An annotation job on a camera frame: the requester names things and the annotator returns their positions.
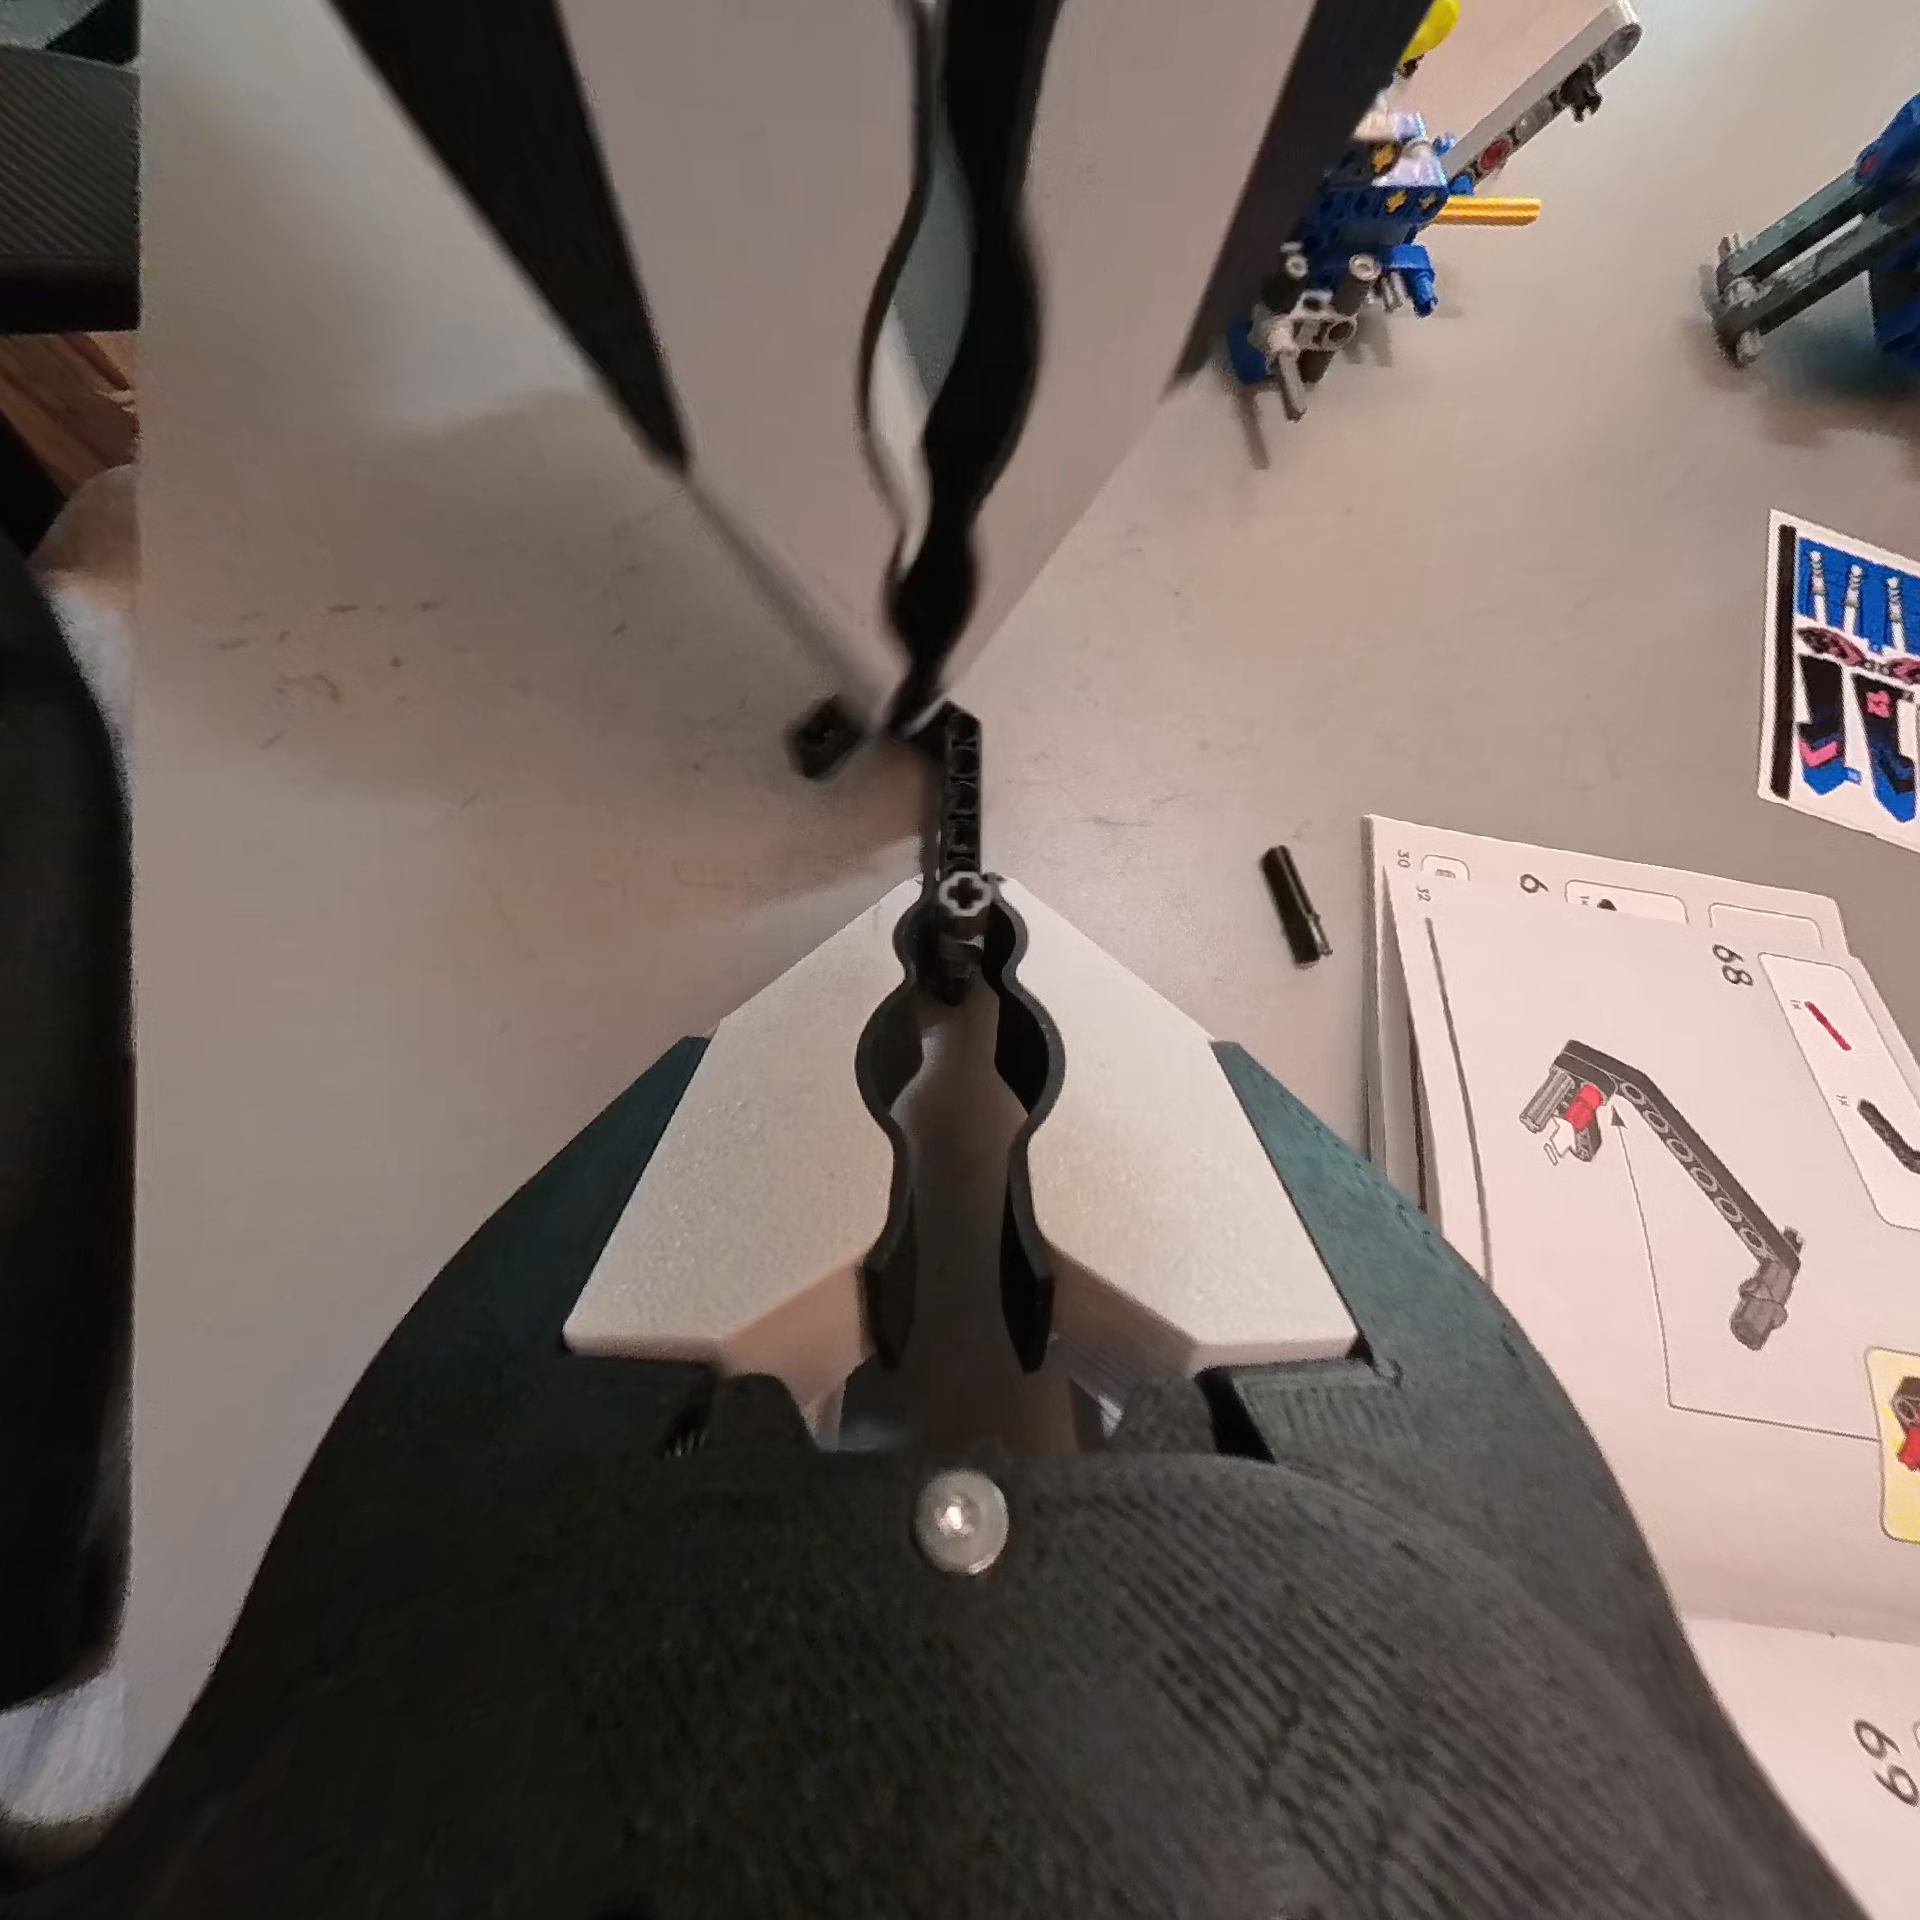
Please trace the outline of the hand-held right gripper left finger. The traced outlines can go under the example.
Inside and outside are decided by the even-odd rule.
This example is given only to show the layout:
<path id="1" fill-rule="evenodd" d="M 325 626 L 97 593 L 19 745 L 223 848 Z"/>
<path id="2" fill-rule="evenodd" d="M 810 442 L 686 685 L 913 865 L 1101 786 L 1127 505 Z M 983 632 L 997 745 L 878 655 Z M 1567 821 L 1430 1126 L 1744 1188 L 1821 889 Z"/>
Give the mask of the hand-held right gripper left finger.
<path id="1" fill-rule="evenodd" d="M 570 1352 L 771 1375 L 835 1442 L 873 1354 L 858 1263 L 891 1204 L 893 1148 L 857 1085 L 857 1040 L 902 985 L 899 882 L 707 1036 L 579 1297 Z"/>

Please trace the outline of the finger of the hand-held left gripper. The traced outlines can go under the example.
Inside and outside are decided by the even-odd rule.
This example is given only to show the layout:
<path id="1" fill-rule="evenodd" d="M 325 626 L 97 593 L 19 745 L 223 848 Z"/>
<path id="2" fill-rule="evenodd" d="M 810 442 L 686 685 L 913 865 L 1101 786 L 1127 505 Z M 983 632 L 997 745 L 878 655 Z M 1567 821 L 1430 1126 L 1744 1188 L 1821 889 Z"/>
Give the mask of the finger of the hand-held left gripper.
<path id="1" fill-rule="evenodd" d="M 936 4 L 927 162 L 963 297 L 896 562 L 917 725 L 1242 308 L 1425 4 Z"/>
<path id="2" fill-rule="evenodd" d="M 899 4 L 330 4 L 401 118 L 863 734 L 904 649 L 869 436 L 911 208 Z"/>

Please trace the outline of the black toy brick beam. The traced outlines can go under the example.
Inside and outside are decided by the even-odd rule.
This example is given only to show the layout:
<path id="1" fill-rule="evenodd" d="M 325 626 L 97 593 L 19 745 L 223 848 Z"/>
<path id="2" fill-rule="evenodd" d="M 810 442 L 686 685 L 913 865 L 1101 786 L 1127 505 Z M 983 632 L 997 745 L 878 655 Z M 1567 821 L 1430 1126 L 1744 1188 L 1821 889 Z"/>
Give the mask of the black toy brick beam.
<path id="1" fill-rule="evenodd" d="M 983 734 L 970 710 L 943 704 L 918 732 L 930 756 L 930 826 L 918 909 L 918 983 L 960 1004 L 985 966 L 1001 906 L 983 858 Z"/>

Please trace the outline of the sticker sheet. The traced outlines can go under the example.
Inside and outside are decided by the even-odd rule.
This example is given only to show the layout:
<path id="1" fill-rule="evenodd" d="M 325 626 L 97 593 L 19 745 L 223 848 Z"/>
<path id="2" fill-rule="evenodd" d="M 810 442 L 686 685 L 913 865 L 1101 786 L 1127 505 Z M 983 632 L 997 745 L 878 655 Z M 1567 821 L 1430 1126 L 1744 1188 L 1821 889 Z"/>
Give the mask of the sticker sheet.
<path id="1" fill-rule="evenodd" d="M 1759 799 L 1917 850 L 1917 562 L 1766 519 Z"/>

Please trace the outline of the black toy pin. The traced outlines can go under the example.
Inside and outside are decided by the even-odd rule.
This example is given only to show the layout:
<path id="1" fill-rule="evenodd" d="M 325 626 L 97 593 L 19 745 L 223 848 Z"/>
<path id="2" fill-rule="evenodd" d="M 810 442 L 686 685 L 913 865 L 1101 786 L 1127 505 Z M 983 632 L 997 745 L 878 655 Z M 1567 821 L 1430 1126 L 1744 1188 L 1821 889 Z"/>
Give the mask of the black toy pin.
<path id="1" fill-rule="evenodd" d="M 1258 858 L 1258 870 L 1278 909 L 1290 962 L 1297 969 L 1311 969 L 1327 959 L 1330 937 L 1314 901 L 1306 893 L 1293 852 L 1283 845 L 1266 848 Z"/>

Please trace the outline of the instruction booklet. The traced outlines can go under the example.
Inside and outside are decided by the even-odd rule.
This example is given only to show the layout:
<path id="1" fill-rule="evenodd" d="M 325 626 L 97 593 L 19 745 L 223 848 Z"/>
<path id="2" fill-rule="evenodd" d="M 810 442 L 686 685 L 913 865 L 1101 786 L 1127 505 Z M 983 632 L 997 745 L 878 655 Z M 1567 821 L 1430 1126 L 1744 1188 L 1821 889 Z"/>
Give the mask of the instruction booklet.
<path id="1" fill-rule="evenodd" d="M 1735 1727 L 1914 1914 L 1917 1084 L 1837 904 L 1367 816 L 1367 1144 L 1511 1309 Z"/>

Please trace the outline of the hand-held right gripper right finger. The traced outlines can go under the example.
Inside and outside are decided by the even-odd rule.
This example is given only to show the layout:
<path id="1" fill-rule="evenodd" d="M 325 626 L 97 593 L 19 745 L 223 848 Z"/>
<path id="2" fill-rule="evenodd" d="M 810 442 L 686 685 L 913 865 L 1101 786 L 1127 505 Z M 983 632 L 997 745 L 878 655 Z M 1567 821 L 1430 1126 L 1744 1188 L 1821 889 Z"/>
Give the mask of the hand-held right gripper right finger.
<path id="1" fill-rule="evenodd" d="M 1361 1334 L 1213 1038 L 1016 879 L 983 962 L 1018 1105 L 1001 1316 L 1081 1444 L 1144 1386 L 1349 1360 Z"/>

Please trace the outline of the blue white toy brick model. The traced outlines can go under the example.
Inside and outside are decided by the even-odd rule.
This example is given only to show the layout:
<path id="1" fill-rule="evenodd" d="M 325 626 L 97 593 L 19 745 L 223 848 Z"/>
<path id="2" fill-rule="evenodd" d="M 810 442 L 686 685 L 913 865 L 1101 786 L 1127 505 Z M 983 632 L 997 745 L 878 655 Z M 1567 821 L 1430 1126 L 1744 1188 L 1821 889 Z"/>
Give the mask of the blue white toy brick model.
<path id="1" fill-rule="evenodd" d="M 1323 170 L 1247 308 L 1223 330 L 1227 369 L 1245 396 L 1275 392 L 1303 420 L 1311 390 L 1360 334 L 1365 314 L 1438 305 L 1427 228 L 1526 225 L 1535 198 L 1490 191 L 1541 132 L 1599 110 L 1599 81 L 1640 42 L 1632 4 L 1602 4 L 1538 62 L 1466 135 L 1433 132 L 1405 106 L 1419 64 L 1450 33 L 1458 4 L 1430 4 L 1392 81 Z"/>

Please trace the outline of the black chair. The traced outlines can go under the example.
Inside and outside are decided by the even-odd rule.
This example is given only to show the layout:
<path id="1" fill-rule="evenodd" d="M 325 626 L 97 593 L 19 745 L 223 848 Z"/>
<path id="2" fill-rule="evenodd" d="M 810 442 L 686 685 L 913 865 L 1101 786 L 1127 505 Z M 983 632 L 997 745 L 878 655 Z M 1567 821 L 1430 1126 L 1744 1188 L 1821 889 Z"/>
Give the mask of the black chair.
<path id="1" fill-rule="evenodd" d="M 139 325 L 139 4 L 1 4 L 1 334 Z"/>

